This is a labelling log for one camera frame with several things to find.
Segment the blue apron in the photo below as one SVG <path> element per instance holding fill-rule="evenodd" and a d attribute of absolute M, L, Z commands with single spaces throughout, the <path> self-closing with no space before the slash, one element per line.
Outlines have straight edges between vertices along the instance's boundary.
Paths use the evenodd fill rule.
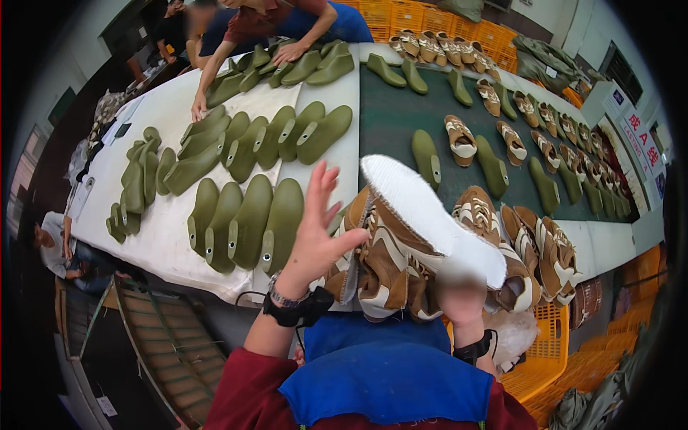
<path fill-rule="evenodd" d="M 278 388 L 297 424 L 344 413 L 381 425 L 487 418 L 493 377 L 450 355 L 440 319 L 373 324 L 360 312 L 331 312 L 305 329 L 304 342 L 306 364 Z"/>
<path fill-rule="evenodd" d="M 291 15 L 276 26 L 277 36 L 293 37 L 294 39 L 303 38 L 306 33 L 313 28 L 318 16 L 305 10 L 294 7 L 289 0 L 277 0 L 292 7 Z M 368 25 L 361 16 L 361 13 L 351 6 L 328 3 L 337 11 L 337 19 L 332 23 L 330 29 L 323 34 L 320 41 L 323 43 L 340 39 L 345 42 L 373 42 Z"/>

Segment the brown basket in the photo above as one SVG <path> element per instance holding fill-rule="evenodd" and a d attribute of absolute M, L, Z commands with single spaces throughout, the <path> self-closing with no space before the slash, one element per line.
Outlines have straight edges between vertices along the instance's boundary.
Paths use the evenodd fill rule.
<path fill-rule="evenodd" d="M 576 297 L 571 302 L 571 330 L 583 325 L 599 312 L 602 306 L 602 283 L 599 277 L 576 286 Z"/>

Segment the black wrist strap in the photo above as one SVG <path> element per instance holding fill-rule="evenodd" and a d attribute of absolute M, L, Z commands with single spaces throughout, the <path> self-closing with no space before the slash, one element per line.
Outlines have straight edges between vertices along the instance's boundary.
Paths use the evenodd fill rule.
<path fill-rule="evenodd" d="M 308 298 L 295 308 L 278 308 L 266 295 L 263 300 L 263 313 L 272 315 L 282 327 L 296 327 L 303 318 L 303 327 L 312 327 L 334 303 L 334 295 L 325 288 L 316 287 Z"/>
<path fill-rule="evenodd" d="M 477 360 L 490 350 L 490 340 L 492 340 L 492 330 L 485 330 L 482 339 L 463 348 L 454 349 L 452 355 L 471 366 L 475 366 Z"/>

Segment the red shirt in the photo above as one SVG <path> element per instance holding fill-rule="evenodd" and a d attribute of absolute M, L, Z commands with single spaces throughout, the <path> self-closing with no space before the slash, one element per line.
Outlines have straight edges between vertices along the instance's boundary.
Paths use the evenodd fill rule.
<path fill-rule="evenodd" d="M 327 0 L 286 0 L 296 8 L 320 16 L 327 6 Z M 265 15 L 256 9 L 242 6 L 239 13 L 232 17 L 227 25 L 224 40 L 243 43 L 256 36 L 274 36 L 275 26 L 279 25 L 292 13 L 292 7 L 281 0 L 263 0 Z"/>
<path fill-rule="evenodd" d="M 227 358 L 204 430 L 298 430 L 287 399 L 277 391 L 296 369 L 293 360 L 254 354 L 242 347 L 235 349 Z M 537 430 L 537 423 L 504 391 L 502 384 L 493 382 L 486 428 Z M 371 423 L 363 415 L 348 413 L 318 420 L 309 429 L 477 430 L 478 426 L 474 422 L 444 419 L 382 426 Z"/>

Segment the green table surface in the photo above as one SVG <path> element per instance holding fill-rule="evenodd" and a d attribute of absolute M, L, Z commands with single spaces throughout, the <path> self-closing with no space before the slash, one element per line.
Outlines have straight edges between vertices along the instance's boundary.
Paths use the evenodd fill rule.
<path fill-rule="evenodd" d="M 402 75 L 399 67 L 393 67 L 393 71 Z M 442 169 L 442 182 L 438 197 L 442 200 L 446 210 L 451 213 L 456 200 L 471 185 L 481 186 L 488 192 L 487 181 L 482 171 L 477 156 L 467 168 L 460 167 L 453 159 L 449 148 L 449 137 L 444 129 L 444 117 L 452 114 L 461 118 L 474 136 L 482 135 L 492 146 L 497 157 L 504 161 L 509 176 L 509 187 L 501 200 L 492 197 L 495 208 L 499 210 L 502 202 L 508 206 L 526 206 L 539 216 L 545 213 L 540 204 L 540 197 L 528 171 L 528 160 L 537 157 L 545 169 L 545 159 L 533 138 L 530 130 L 533 130 L 524 117 L 518 112 L 516 105 L 511 100 L 513 92 L 509 92 L 509 102 L 517 112 L 516 121 L 511 120 L 503 113 L 499 118 L 487 112 L 482 98 L 475 88 L 475 80 L 464 78 L 466 90 L 473 98 L 473 106 L 470 108 L 461 105 L 453 95 L 447 82 L 447 75 L 442 72 L 419 69 L 421 77 L 428 85 L 428 93 L 424 96 L 417 94 L 407 85 L 405 88 L 396 88 L 387 85 L 375 73 L 361 65 L 361 140 L 359 155 L 385 154 L 396 158 L 414 170 L 417 170 L 416 161 L 411 152 L 411 138 L 418 129 L 423 129 L 433 138 L 440 159 Z M 506 144 L 502 135 L 497 131 L 497 121 L 503 120 L 516 130 L 522 142 L 528 150 L 528 157 L 520 167 L 513 166 L 506 157 Z M 553 138 L 547 131 L 538 129 L 554 144 L 557 153 L 561 140 Z M 564 142 L 575 150 L 568 139 Z M 591 160 L 598 160 L 596 156 L 588 154 Z M 557 172 L 548 176 L 559 187 L 561 203 L 553 214 L 555 219 L 568 219 L 574 221 L 609 221 L 622 222 L 624 220 L 615 217 L 607 217 L 604 210 L 597 214 L 590 211 L 585 192 L 581 199 L 571 205 L 566 192 L 566 186 Z M 363 188 L 365 179 L 359 174 L 358 187 Z"/>

